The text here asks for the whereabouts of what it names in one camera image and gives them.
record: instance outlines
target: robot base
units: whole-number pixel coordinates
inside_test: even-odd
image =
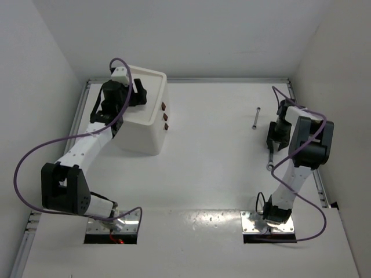
[[[125,244],[137,244],[137,229],[140,219],[140,212],[135,211],[125,217],[117,219],[116,226],[119,231],[112,231],[102,222],[89,218],[86,225],[84,244],[117,244],[121,240]]]
[[[244,243],[271,243],[264,239],[296,240],[291,216],[285,224],[277,225],[267,223],[255,211],[241,211],[241,224]]]

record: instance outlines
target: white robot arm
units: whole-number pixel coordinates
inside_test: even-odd
[[[122,126],[122,118],[111,125],[111,122],[119,115],[129,94],[126,69],[122,68],[120,72],[122,72],[121,78],[116,76],[115,80],[109,80],[102,85],[90,114],[90,123],[85,131],[88,135],[79,139],[56,163],[46,163],[43,166],[41,189],[44,208],[101,218],[114,216],[117,204],[104,196],[91,192],[85,180],[85,174],[100,150],[115,137]],[[137,92],[130,95],[129,106],[145,105],[147,91],[143,88],[140,79],[134,79],[134,83]],[[110,125],[110,128],[96,133],[107,125]]]
[[[267,145],[271,153],[273,153],[273,142],[279,144],[278,150],[289,145],[291,126],[294,126],[295,130],[289,145],[289,155],[308,141],[322,123],[322,119],[292,106],[287,100],[280,103],[277,114],[278,119],[276,122],[271,122],[267,137]],[[333,122],[327,121],[317,138],[289,160],[282,181],[293,191],[280,184],[264,205],[263,219],[275,224],[285,223],[289,219],[296,193],[300,191],[313,171],[325,164],[329,158],[333,128]]]

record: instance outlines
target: white plastic container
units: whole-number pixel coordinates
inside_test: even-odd
[[[146,105],[128,107],[123,124],[113,142],[122,149],[157,155],[160,153],[168,129],[170,102],[168,82],[164,73],[130,66],[133,79],[140,78],[147,90]],[[124,82],[126,69],[118,67],[112,80]]]

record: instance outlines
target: purple cable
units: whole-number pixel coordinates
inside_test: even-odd
[[[280,95],[282,95],[285,99],[287,99],[292,105],[298,107],[298,108],[302,108],[301,106],[299,106],[298,104],[296,104],[295,102],[293,102],[289,97],[287,97],[285,94],[283,94],[280,90],[278,90],[275,86],[272,86],[272,89],[273,89],[273,92],[275,93],[276,95],[276,98],[277,98],[277,93],[279,93]],[[288,155],[286,158],[282,159],[279,163],[277,163],[276,166],[273,167],[272,169],[272,172],[271,172],[271,175],[272,177],[274,177],[277,181],[279,181],[281,184],[283,184],[284,186],[286,186],[290,191],[292,191],[297,197],[299,197],[301,200],[305,201],[306,203],[310,204],[312,207],[316,208],[322,215],[323,217],[323,227],[322,229],[316,233],[315,235],[313,236],[310,236],[310,237],[305,237],[305,238],[302,238],[302,239],[296,239],[296,240],[285,240],[285,239],[282,239],[282,240],[275,240],[275,239],[259,239],[259,240],[262,240],[262,241],[265,241],[265,242],[271,242],[271,243],[295,243],[295,242],[304,242],[304,241],[307,241],[307,240],[311,240],[311,239],[315,239],[316,237],[319,237],[321,234],[323,234],[323,232],[325,231],[326,227],[327,227],[327,218],[326,218],[326,215],[325,213],[322,211],[322,209],[317,206],[316,204],[314,204],[313,202],[309,201],[308,199],[302,197],[301,195],[299,195],[299,193],[295,192],[294,189],[291,188],[290,185],[288,185],[287,183],[285,183],[284,181],[282,181],[279,177],[277,177],[275,174],[274,174],[274,171],[279,167],[281,166],[282,164],[284,164],[286,161],[288,161],[289,159],[291,159],[292,157],[294,157],[297,153],[299,153],[302,149],[304,149],[307,145],[309,145],[313,140],[316,139],[316,137],[322,132],[322,130],[325,128],[325,125],[326,125],[326,122],[327,122],[327,118],[325,115],[321,114],[321,113],[317,113],[317,112],[314,112],[314,111],[310,111],[306,108],[303,109],[303,111],[306,111],[310,114],[313,114],[313,115],[317,115],[317,116],[320,116],[323,121],[322,121],[322,124],[321,126],[319,127],[319,129],[313,134],[313,136],[308,140],[306,141],[303,145],[301,145],[299,148],[297,148],[293,153],[291,153],[290,155]]]
[[[53,144],[53,143],[57,143],[57,142],[61,142],[61,141],[65,141],[65,140],[68,140],[68,139],[75,139],[75,138],[81,138],[81,137],[87,137],[87,136],[91,136],[92,134],[97,134],[97,133],[100,133],[108,128],[110,128],[112,125],[114,125],[121,117],[122,115],[125,113],[126,109],[128,108],[128,105],[129,105],[129,100],[130,100],[130,96],[132,94],[132,90],[133,90],[133,79],[132,79],[132,73],[130,71],[130,67],[128,66],[128,64],[123,61],[121,58],[113,58],[110,62],[110,69],[112,67],[112,64],[114,61],[120,61],[124,66],[125,68],[128,70],[128,76],[129,76],[129,92],[128,92],[128,96],[125,100],[125,103],[123,104],[123,107],[120,111],[120,113],[116,116],[115,119],[112,120],[112,122],[110,122],[108,125],[106,125],[104,128],[102,129],[98,129],[96,131],[93,131],[91,133],[83,133],[83,134],[77,134],[77,135],[72,135],[72,136],[66,136],[66,137],[62,137],[62,138],[58,138],[58,139],[54,139],[54,140],[51,140],[51,141],[48,141],[48,142],[45,142],[45,143],[42,143],[38,146],[36,146],[35,148],[33,148],[32,150],[28,151],[21,159],[20,161],[18,162],[17,164],[17,167],[14,171],[14,176],[13,176],[13,185],[14,185],[14,190],[16,191],[16,194],[18,196],[18,198],[28,207],[30,207],[31,209],[33,210],[36,210],[36,211],[39,211],[40,213],[49,213],[49,214],[61,214],[61,215],[73,215],[73,214],[67,214],[67,213],[59,213],[59,212],[56,212],[56,211],[49,211],[49,210],[44,210],[44,209],[41,209],[41,208],[38,208],[38,207],[35,207],[34,205],[30,204],[28,201],[25,200],[25,198],[22,197],[20,191],[19,191],[19,188],[18,188],[18,184],[17,184],[17,176],[18,176],[18,172],[19,172],[19,169],[22,165],[22,163],[24,162],[24,160],[30,155],[32,154],[34,151],[44,147],[44,146],[47,146],[47,145],[50,145],[50,144]],[[137,233],[139,231],[139,227],[140,227],[140,221],[141,221],[141,216],[142,216],[142,208],[141,207],[136,207],[134,208],[133,210],[130,210],[126,213],[123,213],[117,217],[111,217],[111,218],[103,218],[103,217],[91,217],[93,219],[96,219],[96,220],[101,220],[101,221],[112,221],[112,220],[115,220],[115,219],[118,219],[118,218],[121,218],[121,217],[124,217],[126,215],[128,215],[129,213],[135,211],[135,210],[140,210],[140,219],[139,219],[139,224],[138,224],[138,228],[137,228]]]

